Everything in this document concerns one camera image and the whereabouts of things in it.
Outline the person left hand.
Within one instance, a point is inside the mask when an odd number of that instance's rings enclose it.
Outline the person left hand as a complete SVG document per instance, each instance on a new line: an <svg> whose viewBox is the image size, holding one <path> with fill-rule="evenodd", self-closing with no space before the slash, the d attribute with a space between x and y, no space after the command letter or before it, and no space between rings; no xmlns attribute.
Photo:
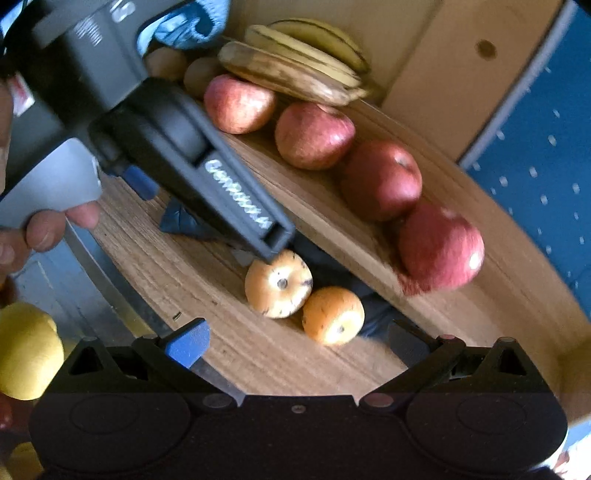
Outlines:
<svg viewBox="0 0 591 480"><path fill-rule="evenodd" d="M1 190L5 188L8 162L13 100L4 82L1 83ZM97 202L73 207L65 212L40 211L33 215L24 230L1 230L1 284L9 275L19 271L30 253L46 252L54 248L63 238L66 221L92 230L100 219Z"/></svg>

